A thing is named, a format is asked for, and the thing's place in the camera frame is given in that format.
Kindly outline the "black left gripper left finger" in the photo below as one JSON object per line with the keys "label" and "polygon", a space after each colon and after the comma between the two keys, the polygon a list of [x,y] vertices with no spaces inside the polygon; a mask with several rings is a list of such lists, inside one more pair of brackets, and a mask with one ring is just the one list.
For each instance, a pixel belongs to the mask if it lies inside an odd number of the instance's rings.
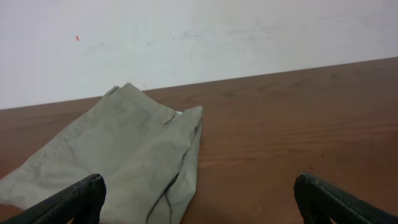
{"label": "black left gripper left finger", "polygon": [[98,224],[106,185],[91,174],[2,224]]}

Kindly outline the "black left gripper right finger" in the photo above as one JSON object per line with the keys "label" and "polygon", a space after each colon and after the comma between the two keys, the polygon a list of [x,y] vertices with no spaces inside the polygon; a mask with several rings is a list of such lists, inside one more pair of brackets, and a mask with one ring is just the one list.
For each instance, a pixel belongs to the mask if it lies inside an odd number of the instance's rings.
{"label": "black left gripper right finger", "polygon": [[397,217],[338,187],[302,172],[294,183],[294,197],[304,224],[397,223]]}

